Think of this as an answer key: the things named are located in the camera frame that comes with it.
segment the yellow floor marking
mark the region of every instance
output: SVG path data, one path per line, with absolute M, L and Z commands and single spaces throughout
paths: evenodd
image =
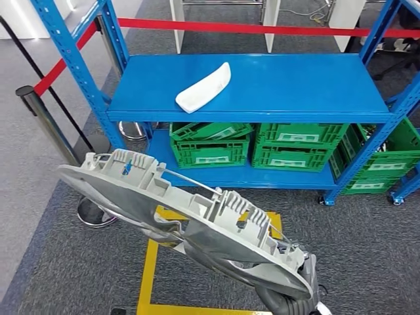
M 146 315 L 144 307 L 150 305 L 152 290 L 153 289 L 153 279 L 155 278 L 155 267 L 156 267 L 156 258 L 158 257 L 158 248 L 159 244 L 153 240 L 149 240 L 145 258 L 143 274 L 140 286 L 140 295 L 139 296 L 139 304 L 137 305 L 136 315 Z
M 161 216 L 167 220 L 185 220 L 185 217 L 179 215 L 172 210 L 164 209 L 158 206 L 156 211 Z M 268 216 L 271 220 L 275 228 L 282 231 L 281 218 L 278 213 L 267 212 Z M 244 213 L 239 220 L 244 221 L 247 218 L 247 213 Z M 274 238 L 281 238 L 281 236 L 274 230 L 271 230 L 271 235 Z M 147 245 L 146 255 L 139 303 L 137 304 L 136 315 L 149 315 L 149 314 L 163 314 L 163 315 L 271 315 L 270 312 L 258 312 L 253 310 L 224 310 L 222 308 L 201 308 L 191 306 L 175 306 L 175 305 L 158 305 L 150 304 L 152 292 L 153 290 L 153 280 L 155 278 L 155 268 L 158 258 L 158 244 L 155 241 L 149 240 Z

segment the gray plastic car part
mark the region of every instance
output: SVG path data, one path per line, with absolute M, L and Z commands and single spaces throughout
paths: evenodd
M 88 153 L 81 167 L 60 165 L 58 172 L 110 215 L 137 226 L 156 242 L 174 242 L 176 251 L 198 264 L 256 287 L 270 308 L 274 307 L 271 302 L 278 294 L 284 296 L 278 301 L 292 304 L 294 311 L 299 306 L 306 312 L 318 300 L 317 286 L 313 282 L 316 282 L 314 256 L 311 256 L 311 263 L 305 262 L 308 256 L 285 236 L 272 238 L 271 219 L 265 211 L 237 192 L 209 188 L 167 170 L 166 164 L 154 157 L 121 149 L 112 154 Z M 207 198 L 173 187 L 161 177 L 164 172 L 213 195 Z M 158 206 L 186 217 L 189 223 L 182 229 L 179 221 L 164 219 L 156 212 Z M 247 218 L 238 227 L 242 215 Z M 249 263 L 252 267 L 244 267 Z

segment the blue upright post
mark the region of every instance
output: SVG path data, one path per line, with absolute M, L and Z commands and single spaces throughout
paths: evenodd
M 379 17 L 373 24 L 373 27 L 359 53 L 364 65 L 367 65 L 375 54 L 378 44 L 383 38 L 385 32 L 391 25 L 391 22 L 394 20 L 400 6 L 400 0 L 387 0 L 383 5 Z
M 420 100 L 420 73 L 415 75 L 412 82 L 400 93 L 397 100 L 390 109 L 393 116 L 387 123 L 379 125 L 360 151 L 339 178 L 337 187 L 327 191 L 323 202 L 326 205 L 333 205 L 334 200 L 345 188 L 353 177 L 357 174 L 363 165 L 384 143 L 403 118 Z
M 128 62 L 128 49 L 125 45 L 125 41 L 119 27 L 115 12 L 112 7 L 111 0 L 106 0 L 102 9 L 102 18 L 103 25 L 109 34 L 110 41 L 115 53 L 120 69 L 124 72 Z
M 394 205 L 400 205 L 404 202 L 404 198 L 420 189 L 420 163 L 416 166 L 417 175 L 403 183 L 400 189 L 396 192 L 391 192 L 391 197 Z
M 125 148 L 124 142 L 116 125 L 111 122 L 106 115 L 107 106 L 103 100 L 102 92 L 96 86 L 83 57 L 76 47 L 75 40 L 67 29 L 54 0 L 31 0 L 31 2 L 44 22 L 51 39 L 59 48 L 63 59 L 96 114 L 111 144 L 114 148 Z M 97 14 L 101 9 L 100 6 L 104 4 L 105 1 L 97 1 L 92 7 L 93 9 L 89 11 L 87 18 Z

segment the green plastic crate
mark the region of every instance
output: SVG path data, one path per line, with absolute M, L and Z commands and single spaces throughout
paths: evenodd
M 339 178 L 345 169 L 348 162 L 343 157 L 342 145 L 330 158 L 331 170 L 335 179 Z M 354 194 L 383 194 L 392 187 L 398 177 L 363 177 L 356 175 L 346 188 L 342 191 L 342 195 Z
M 182 140 L 239 138 L 253 130 L 250 123 L 171 123 L 170 136 Z
M 293 148 L 330 149 L 336 147 L 349 124 L 261 123 L 256 139 L 259 143 Z
M 178 166 L 218 167 L 244 165 L 247 162 L 250 136 L 223 140 L 183 140 L 170 139 L 170 145 Z
M 351 161 L 367 140 L 360 124 L 352 124 L 343 137 L 343 152 Z M 359 173 L 358 177 L 401 177 L 420 160 L 420 135 L 405 118 L 386 141 L 386 151 L 375 152 Z
M 282 169 L 320 172 L 333 149 L 285 148 L 256 143 L 252 166 L 262 169 Z
M 399 178 L 355 178 L 345 188 L 342 195 L 384 194 L 394 186 Z

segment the shelf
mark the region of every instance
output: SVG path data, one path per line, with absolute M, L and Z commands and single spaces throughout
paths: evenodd
M 320 173 L 277 171 L 271 169 L 255 169 L 249 163 L 245 166 L 179 169 L 170 147 L 167 130 L 155 132 L 147 153 L 159 162 L 164 162 L 167 168 L 198 180 L 210 187 L 229 188 L 284 188 L 284 189 L 319 189 L 328 190 L 336 187 L 330 165 Z M 164 174 L 164 179 L 173 186 L 195 186 L 173 175 Z
M 231 82 L 193 114 L 176 96 L 223 62 Z M 357 54 L 131 56 L 112 121 L 383 123 L 391 113 Z

